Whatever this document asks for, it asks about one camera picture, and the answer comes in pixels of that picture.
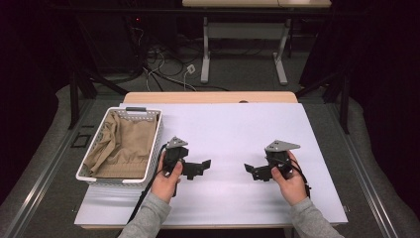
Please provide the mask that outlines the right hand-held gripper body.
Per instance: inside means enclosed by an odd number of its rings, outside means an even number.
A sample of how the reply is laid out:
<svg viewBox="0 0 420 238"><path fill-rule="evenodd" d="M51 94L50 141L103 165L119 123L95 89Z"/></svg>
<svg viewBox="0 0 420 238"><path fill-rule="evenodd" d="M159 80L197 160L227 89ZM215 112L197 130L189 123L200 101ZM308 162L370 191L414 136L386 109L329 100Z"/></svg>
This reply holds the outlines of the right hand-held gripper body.
<svg viewBox="0 0 420 238"><path fill-rule="evenodd" d="M274 140L264 148L265 158L268 165L271 168L277 167L286 179L288 174L292 171L292 163L290 161L290 157L288 156L288 151L299 148L299 145L293 143Z"/></svg>

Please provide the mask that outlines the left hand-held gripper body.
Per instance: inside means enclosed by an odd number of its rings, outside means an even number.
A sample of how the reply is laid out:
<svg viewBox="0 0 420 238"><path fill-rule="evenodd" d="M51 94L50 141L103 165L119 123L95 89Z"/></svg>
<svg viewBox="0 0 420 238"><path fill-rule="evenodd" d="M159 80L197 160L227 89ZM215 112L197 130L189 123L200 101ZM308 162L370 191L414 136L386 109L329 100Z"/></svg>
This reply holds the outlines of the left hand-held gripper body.
<svg viewBox="0 0 420 238"><path fill-rule="evenodd" d="M191 164L185 161L188 156L189 150L186 148L187 142L174 136L165 146L165 154L163 158L163 169L171 174L178 162L183 164L182 174L184 176L192 176L194 168Z"/></svg>

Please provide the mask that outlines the person's right hand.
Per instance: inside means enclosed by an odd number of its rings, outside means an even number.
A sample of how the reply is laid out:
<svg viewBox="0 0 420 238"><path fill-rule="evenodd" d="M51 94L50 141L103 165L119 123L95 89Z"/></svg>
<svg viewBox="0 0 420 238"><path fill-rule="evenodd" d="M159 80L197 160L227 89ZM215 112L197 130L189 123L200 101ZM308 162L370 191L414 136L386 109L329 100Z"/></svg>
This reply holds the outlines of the person's right hand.
<svg viewBox="0 0 420 238"><path fill-rule="evenodd" d="M293 170L285 179L278 168L271 169L272 178L277 182L280 192L290 206L298 204L307 197L305 182L297 170Z"/></svg>

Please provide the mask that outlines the white perforated plastic basket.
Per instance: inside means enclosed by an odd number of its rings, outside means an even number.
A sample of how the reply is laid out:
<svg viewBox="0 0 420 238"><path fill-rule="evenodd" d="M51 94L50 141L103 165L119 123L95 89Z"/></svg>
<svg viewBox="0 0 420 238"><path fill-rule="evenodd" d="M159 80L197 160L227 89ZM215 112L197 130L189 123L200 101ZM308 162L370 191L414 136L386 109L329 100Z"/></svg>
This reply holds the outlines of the white perforated plastic basket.
<svg viewBox="0 0 420 238"><path fill-rule="evenodd" d="M138 178L138 179L93 178L88 174L88 170L87 170L87 167L84 165L84 161L87 158L88 153L93 149L96 143L102 138L102 129L103 129L104 121L107 115L111 111L116 111L122 118L133 120L133 121L151 119L153 115L156 115L157 117L157 130L155 133L155 139L152 145L152 151L149 157L149 162L146 169L146 175L144 178ZM151 180L151 177L154 174L154 169L157 167L157 164L158 164L158 151L159 151L158 145L159 145L160 137L162 134L162 127L163 127L161 115L162 115L162 112L158 109L151 109L151 108L145 108L145 107L110 107L106 111L96 131L96 134L94 135L94 138L92 139L92 142L86 151L86 154L75 175L76 179L79 181L85 181L90 185L139 186L139 187L145 186Z"/></svg>

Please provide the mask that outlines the black metal stand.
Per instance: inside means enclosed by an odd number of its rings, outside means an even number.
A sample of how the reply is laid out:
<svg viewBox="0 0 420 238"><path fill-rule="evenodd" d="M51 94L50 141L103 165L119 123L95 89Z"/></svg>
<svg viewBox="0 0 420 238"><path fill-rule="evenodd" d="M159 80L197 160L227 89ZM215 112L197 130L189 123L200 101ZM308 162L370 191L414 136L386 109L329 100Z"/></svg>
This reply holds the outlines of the black metal stand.
<svg viewBox="0 0 420 238"><path fill-rule="evenodd" d="M348 115L350 102L350 83L351 79L349 76L349 70L347 68L343 68L314 83L311 83L309 86L303 87L302 89L298 90L295 95L297 98L300 98L323 85L327 85L327 89L322 96L323 101L325 103L333 103L338 98L338 96L341 96L339 123L343 131L346 134L349 134Z"/></svg>
<svg viewBox="0 0 420 238"><path fill-rule="evenodd" d="M106 79L93 67L87 66L77 52L79 47L75 44L71 36L65 37L62 40L62 44L67 47L66 55L68 56L68 64L70 65L69 88L71 116L69 128L73 129L80 119L79 92L82 92L88 99L95 99L98 92L93 85L94 82L100 83L120 95L126 95L128 90Z"/></svg>

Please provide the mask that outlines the tan pants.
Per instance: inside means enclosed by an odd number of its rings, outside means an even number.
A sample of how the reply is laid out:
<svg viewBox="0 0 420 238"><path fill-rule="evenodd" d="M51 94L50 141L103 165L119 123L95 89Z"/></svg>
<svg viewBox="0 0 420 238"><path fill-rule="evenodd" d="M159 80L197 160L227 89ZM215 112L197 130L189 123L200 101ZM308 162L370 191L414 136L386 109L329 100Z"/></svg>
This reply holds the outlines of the tan pants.
<svg viewBox="0 0 420 238"><path fill-rule="evenodd" d="M84 161L88 174L99 179L143 179L158 119L133 121L111 111L105 118L102 138Z"/></svg>

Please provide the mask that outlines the aluminium floor rail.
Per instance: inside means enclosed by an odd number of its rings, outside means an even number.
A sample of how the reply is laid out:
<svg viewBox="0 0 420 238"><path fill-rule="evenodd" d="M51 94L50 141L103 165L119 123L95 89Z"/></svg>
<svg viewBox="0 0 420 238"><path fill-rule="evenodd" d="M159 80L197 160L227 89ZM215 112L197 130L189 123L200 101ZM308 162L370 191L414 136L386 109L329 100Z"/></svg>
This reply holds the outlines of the aluminium floor rail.
<svg viewBox="0 0 420 238"><path fill-rule="evenodd" d="M394 225L384 207L382 200L379 198L376 189L371 182L368 172L363 165L362 159L357 151L355 144L349 134L346 134L340 124L339 111L334 104L327 103L327 110L330 117L334 120L333 124L344 140L346 150L350 153L350 164L361 186L368 206L376 221L376 224L384 238L399 238Z"/></svg>
<svg viewBox="0 0 420 238"><path fill-rule="evenodd" d="M0 206L0 238L86 238L73 224L87 185L74 178L70 146L85 128L94 102L82 103L78 123L70 129L69 104L61 103L51 127L5 203Z"/></svg>

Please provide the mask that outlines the white desk with grey legs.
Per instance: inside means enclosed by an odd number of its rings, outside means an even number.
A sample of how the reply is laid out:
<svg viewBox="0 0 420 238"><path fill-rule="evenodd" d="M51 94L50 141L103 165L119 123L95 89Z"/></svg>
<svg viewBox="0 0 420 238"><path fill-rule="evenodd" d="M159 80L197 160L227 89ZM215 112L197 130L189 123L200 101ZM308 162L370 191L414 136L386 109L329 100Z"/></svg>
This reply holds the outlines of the white desk with grey legs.
<svg viewBox="0 0 420 238"><path fill-rule="evenodd" d="M289 13L294 10L326 10L331 6L331 0L182 0L182 6L204 8L205 10L267 8L268 10L285 10ZM278 22L262 23L251 20L211 20L209 17L204 17L201 82L209 81L209 41L211 39L279 40L278 50L272 53L272 57L279 83L286 85L288 81L282 64L282 54L287 40L291 39L289 34L291 29L292 20L290 17Z"/></svg>

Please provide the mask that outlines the person's left hand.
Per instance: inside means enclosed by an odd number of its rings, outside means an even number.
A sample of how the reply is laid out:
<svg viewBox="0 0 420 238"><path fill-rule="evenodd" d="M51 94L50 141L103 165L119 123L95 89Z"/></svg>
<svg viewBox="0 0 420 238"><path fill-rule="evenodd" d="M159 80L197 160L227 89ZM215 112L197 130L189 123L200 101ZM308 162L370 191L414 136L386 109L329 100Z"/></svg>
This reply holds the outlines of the person's left hand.
<svg viewBox="0 0 420 238"><path fill-rule="evenodd" d="M177 162L174 169L167 177L166 171L163 169L163 158L160 157L160 161L157 167L157 174L155 180L152 184L151 193L158 197L160 200L170 203L171 198L173 197L175 187L179 183L179 177L182 173L182 163Z"/></svg>

